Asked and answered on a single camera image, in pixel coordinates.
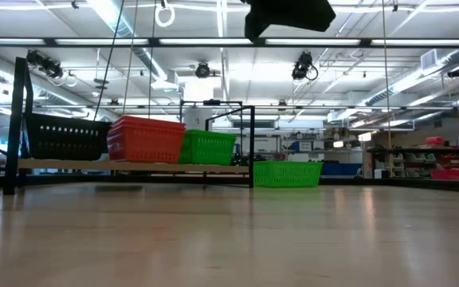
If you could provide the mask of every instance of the blue bin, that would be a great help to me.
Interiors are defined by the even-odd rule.
[[[341,163],[324,163],[322,175],[342,175],[343,164]]]
[[[357,170],[362,166],[361,163],[344,163],[342,175],[357,175]]]

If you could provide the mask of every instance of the wall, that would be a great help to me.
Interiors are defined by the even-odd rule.
[[[396,146],[410,147],[413,145],[426,144],[426,138],[428,137],[441,136],[444,140],[448,140],[451,146],[457,146],[459,118],[442,119],[441,128],[434,128],[433,125],[434,122],[429,120],[426,124],[418,126],[418,130],[415,132],[395,134],[392,143]]]

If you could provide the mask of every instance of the plastic basket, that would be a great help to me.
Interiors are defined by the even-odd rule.
[[[110,160],[177,163],[185,124],[122,116],[108,133]]]
[[[180,163],[230,165],[236,135],[190,130],[185,134]]]
[[[108,147],[110,123],[30,114],[25,117],[29,153],[35,159],[97,160]]]
[[[432,179],[459,180],[459,171],[451,170],[432,170]]]
[[[316,187],[323,163],[259,162],[254,164],[257,187]]]

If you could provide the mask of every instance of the hanging cable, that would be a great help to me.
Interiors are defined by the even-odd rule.
[[[108,64],[105,68],[104,81],[102,82],[102,89],[100,90],[99,102],[96,105],[95,116],[93,117],[94,121],[96,120],[96,115],[99,113],[100,102],[102,101],[102,96],[104,95],[105,83],[106,83],[106,80],[108,79],[109,65],[111,64],[112,51],[115,49],[115,42],[116,42],[116,37],[118,36],[118,29],[120,27],[121,16],[124,13],[124,4],[125,4],[125,0],[121,0],[120,15],[118,15],[118,22],[116,23],[115,34],[112,37],[111,51],[109,52]]]
[[[154,22],[157,20],[157,16],[158,16],[158,13],[157,13],[157,0],[155,0],[155,13],[154,13]],[[153,27],[151,28],[151,38],[154,38],[155,37],[155,25],[153,25]],[[150,52],[150,59],[153,61],[153,51],[155,49],[153,47],[151,47],[151,52]],[[150,81],[149,85],[148,85],[148,119],[150,119],[151,117],[151,69],[148,69],[149,70],[149,76],[148,76],[148,79]]]
[[[135,2],[135,14],[134,14],[134,29],[132,30],[132,42],[131,42],[131,51],[134,48],[134,38],[135,38],[135,25],[137,23],[137,6],[138,2]],[[125,105],[127,104],[127,92],[128,92],[128,82],[131,79],[131,65],[132,65],[132,54],[128,58],[128,71],[127,71],[127,83],[125,84],[125,97],[124,97],[124,111],[122,112],[122,116],[125,115]]]
[[[167,0],[160,0],[161,9],[157,9],[157,1],[155,1],[155,23],[161,27],[168,27],[175,21],[176,14],[175,8],[167,3]],[[160,12],[164,10],[169,10],[171,15],[167,22],[162,22],[160,20]]]

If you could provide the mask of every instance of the hanging ring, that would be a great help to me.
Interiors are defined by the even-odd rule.
[[[162,20],[160,20],[160,11],[163,11],[163,10],[169,10],[171,12],[171,16],[169,18],[169,20],[167,22],[162,22]],[[159,8],[159,9],[156,9],[155,10],[155,22],[157,23],[157,25],[161,26],[161,27],[168,27],[170,26],[171,24],[173,24],[173,22],[175,21],[175,8],[171,7],[171,6],[168,6],[166,5],[165,8]]]

